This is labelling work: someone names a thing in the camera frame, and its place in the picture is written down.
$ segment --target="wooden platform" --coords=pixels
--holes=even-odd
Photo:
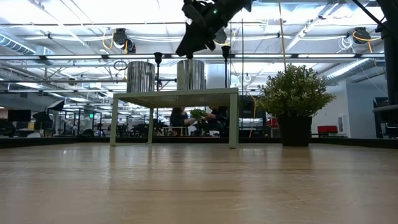
[[[8,223],[397,223],[398,151],[313,144],[0,151]]]

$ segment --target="person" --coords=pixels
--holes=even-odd
[[[220,137],[228,137],[228,108],[226,106],[211,106],[210,109],[211,113],[205,116],[208,128],[218,130]]]
[[[194,124],[195,119],[189,118],[188,114],[184,111],[185,107],[182,108],[173,108],[172,114],[170,116],[170,126],[171,127],[189,127]],[[178,136],[181,136],[181,129],[176,128]]]

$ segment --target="desk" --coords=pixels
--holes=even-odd
[[[215,88],[207,90],[177,90],[147,93],[117,93],[113,95],[111,140],[116,145],[116,126],[119,100],[149,108],[148,143],[152,143],[154,131],[154,108],[184,106],[229,106],[229,147],[238,146],[239,113],[238,88]]]

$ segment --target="stainless steel cylinder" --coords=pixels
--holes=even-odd
[[[127,65],[127,92],[155,90],[155,65],[149,62],[130,62]]]
[[[177,89],[202,90],[206,88],[205,63],[199,60],[182,60],[177,64]]]

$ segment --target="ceiling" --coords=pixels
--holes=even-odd
[[[369,52],[367,44],[347,44],[342,41],[347,35],[352,35],[355,27],[365,27],[372,38],[379,37],[380,35],[374,32],[376,23],[352,1],[347,1],[349,4],[327,4],[328,2],[330,1],[282,1],[283,31],[287,53]],[[361,2],[367,5],[367,9],[377,18],[383,17],[380,7],[374,1]],[[104,44],[111,45],[110,39],[116,28],[126,28],[129,38],[137,47],[137,54],[152,55],[154,52],[174,54],[185,33],[186,18],[181,11],[182,5],[182,0],[43,0],[40,3],[33,0],[1,0],[0,34],[11,35],[27,45],[46,47],[56,55],[104,55],[124,53],[123,50],[115,47],[107,49]],[[256,1],[251,13],[246,10],[237,13],[225,29],[232,53],[281,54],[282,38],[278,38],[281,33],[279,17],[278,3],[271,0]],[[381,40],[371,43],[374,49],[382,48]],[[221,45],[218,45],[214,52],[204,50],[200,53],[219,55],[222,53]],[[0,46],[0,54],[17,55],[13,50],[2,46]],[[164,78],[175,78],[176,63],[179,60],[181,59],[164,60],[160,75]],[[210,63],[222,63],[210,58],[204,61],[206,67]],[[53,74],[52,80],[71,77],[78,80],[110,79],[110,74],[118,73],[113,68],[112,60],[54,62],[62,64],[61,70],[58,70],[61,66],[47,66],[33,61],[18,60],[7,63],[36,74],[35,79],[44,77],[45,67],[48,67],[47,73]],[[324,60],[320,63],[306,59],[296,63],[306,64],[320,73],[336,65],[335,60]],[[283,67],[281,60],[267,63],[261,60],[246,60],[244,63],[234,60],[231,67],[234,69],[231,73],[238,77],[243,69],[244,73],[253,75],[255,79],[251,83],[253,87],[264,84],[266,76],[274,75]],[[123,76],[125,76],[124,72],[119,72],[119,78]],[[11,72],[3,72],[2,78],[15,80],[22,77],[13,76]],[[27,87],[15,85],[13,88],[26,89]],[[81,85],[68,86],[64,83],[54,84],[52,87],[85,89]],[[125,90],[126,84],[102,83],[101,88]],[[175,88],[175,83],[170,82],[164,90]]]

